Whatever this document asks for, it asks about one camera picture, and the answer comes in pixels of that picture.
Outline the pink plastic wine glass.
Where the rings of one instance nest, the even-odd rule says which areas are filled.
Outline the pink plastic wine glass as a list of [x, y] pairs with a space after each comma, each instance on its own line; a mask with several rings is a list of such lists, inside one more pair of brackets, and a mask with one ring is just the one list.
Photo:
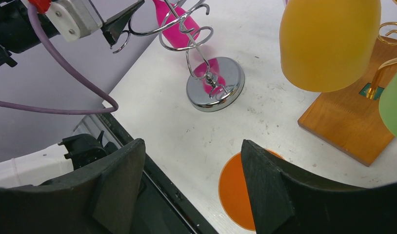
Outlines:
[[206, 14], [208, 15], [210, 12], [209, 6], [203, 0], [200, 0], [191, 9], [185, 11], [180, 7], [181, 1], [178, 1], [175, 4], [171, 4], [172, 9], [174, 9], [172, 12], [164, 0], [155, 0], [153, 3], [156, 7], [159, 25], [165, 26], [175, 21], [177, 17], [181, 17], [180, 22], [163, 30], [162, 35], [159, 37], [160, 42], [162, 42], [162, 37], [165, 37], [171, 46], [169, 47], [165, 43], [162, 45], [169, 50], [186, 52], [190, 75], [192, 78], [202, 81], [204, 90], [208, 94], [226, 93], [227, 86], [224, 78], [218, 74], [219, 68], [216, 59], [208, 60], [205, 58], [204, 62], [195, 70], [192, 70], [189, 59], [189, 50], [197, 49], [213, 35], [211, 27], [199, 27], [190, 15], [202, 7], [206, 8]]

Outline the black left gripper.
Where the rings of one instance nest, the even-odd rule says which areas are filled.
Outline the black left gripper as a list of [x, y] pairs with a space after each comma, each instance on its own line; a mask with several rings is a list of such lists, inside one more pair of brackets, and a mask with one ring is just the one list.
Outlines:
[[20, 54], [40, 44], [30, 20], [27, 7], [20, 0], [0, 0], [0, 67], [14, 67], [12, 54]]

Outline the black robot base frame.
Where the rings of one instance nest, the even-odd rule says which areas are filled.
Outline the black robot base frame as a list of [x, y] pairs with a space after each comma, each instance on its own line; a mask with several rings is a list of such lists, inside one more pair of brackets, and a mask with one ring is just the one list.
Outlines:
[[[87, 115], [75, 127], [75, 135], [86, 133], [117, 148], [133, 137], [111, 114]], [[215, 228], [194, 207], [181, 190], [149, 157], [145, 164], [135, 204], [132, 234], [215, 234]]]

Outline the silver wire glass rack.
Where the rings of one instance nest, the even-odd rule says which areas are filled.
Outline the silver wire glass rack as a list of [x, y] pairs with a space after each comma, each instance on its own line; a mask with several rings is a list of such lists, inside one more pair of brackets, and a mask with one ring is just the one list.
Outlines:
[[[180, 7], [185, 11], [191, 9], [199, 0], [181, 0]], [[238, 108], [245, 89], [245, 73], [241, 65], [232, 58], [217, 57], [211, 46], [211, 38], [197, 49], [189, 50], [192, 70], [204, 62], [204, 59], [216, 59], [219, 72], [226, 83], [226, 93], [208, 94], [201, 80], [192, 78], [187, 65], [185, 51], [166, 49], [171, 44], [160, 35], [163, 30], [180, 22], [175, 21], [159, 27], [161, 32], [132, 65], [112, 91], [119, 102], [118, 114], [138, 115], [146, 113], [161, 114], [177, 107], [192, 104], [202, 112], [226, 111]]]

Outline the green plastic wine glass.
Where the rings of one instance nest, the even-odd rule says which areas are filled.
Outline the green plastic wine glass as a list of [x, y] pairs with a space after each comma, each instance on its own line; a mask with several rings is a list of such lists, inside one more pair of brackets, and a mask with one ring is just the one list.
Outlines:
[[397, 73], [382, 92], [378, 107], [384, 125], [397, 138]]

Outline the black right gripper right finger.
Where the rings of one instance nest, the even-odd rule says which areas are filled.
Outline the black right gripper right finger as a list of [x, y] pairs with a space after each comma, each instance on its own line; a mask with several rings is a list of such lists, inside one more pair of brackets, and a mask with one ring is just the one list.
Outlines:
[[241, 162], [258, 234], [397, 234], [397, 182], [336, 182], [247, 139]]

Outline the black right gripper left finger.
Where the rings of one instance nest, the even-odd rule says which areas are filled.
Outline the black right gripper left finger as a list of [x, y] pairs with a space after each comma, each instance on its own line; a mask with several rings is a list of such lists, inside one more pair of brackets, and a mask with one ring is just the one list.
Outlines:
[[0, 234], [127, 234], [145, 162], [138, 138], [41, 185], [0, 188]]

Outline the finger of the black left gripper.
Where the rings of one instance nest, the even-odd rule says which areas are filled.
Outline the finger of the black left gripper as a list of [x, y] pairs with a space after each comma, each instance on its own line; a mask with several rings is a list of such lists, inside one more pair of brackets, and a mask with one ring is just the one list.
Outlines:
[[120, 11], [102, 24], [100, 29], [110, 46], [114, 46], [118, 42], [121, 33], [124, 31], [131, 17], [144, 2], [144, 0], [138, 0], [136, 3]]

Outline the gold wire glass rack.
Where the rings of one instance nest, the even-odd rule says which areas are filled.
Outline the gold wire glass rack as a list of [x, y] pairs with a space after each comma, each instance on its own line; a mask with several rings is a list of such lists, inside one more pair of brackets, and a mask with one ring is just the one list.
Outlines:
[[298, 119], [301, 128], [365, 166], [370, 166], [394, 135], [383, 124], [378, 104], [382, 91], [397, 73], [397, 21], [380, 26], [365, 74], [354, 84], [322, 93]]

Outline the yellow wine glass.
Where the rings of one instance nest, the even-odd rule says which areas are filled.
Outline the yellow wine glass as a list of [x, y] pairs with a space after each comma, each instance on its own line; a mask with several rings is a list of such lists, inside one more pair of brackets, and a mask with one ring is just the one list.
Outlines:
[[290, 0], [279, 29], [281, 69], [294, 86], [333, 92], [366, 71], [381, 20], [378, 0]]

